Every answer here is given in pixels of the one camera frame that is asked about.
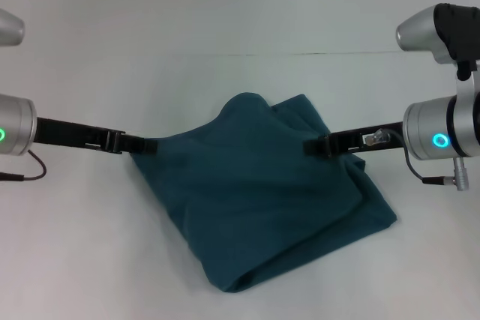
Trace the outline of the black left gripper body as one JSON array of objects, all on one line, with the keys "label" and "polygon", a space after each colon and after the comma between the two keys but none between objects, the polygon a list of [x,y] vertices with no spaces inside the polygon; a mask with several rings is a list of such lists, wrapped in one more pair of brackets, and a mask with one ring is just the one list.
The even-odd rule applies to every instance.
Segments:
[{"label": "black left gripper body", "polygon": [[124,132],[48,118],[37,119],[34,142],[120,154]]}]

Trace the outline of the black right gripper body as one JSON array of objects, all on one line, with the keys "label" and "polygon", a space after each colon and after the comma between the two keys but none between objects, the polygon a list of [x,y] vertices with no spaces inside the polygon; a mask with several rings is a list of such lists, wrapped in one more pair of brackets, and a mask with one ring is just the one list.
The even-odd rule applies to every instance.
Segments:
[{"label": "black right gripper body", "polygon": [[359,152],[381,151],[403,147],[403,123],[363,127],[331,133],[329,138],[331,156]]}]

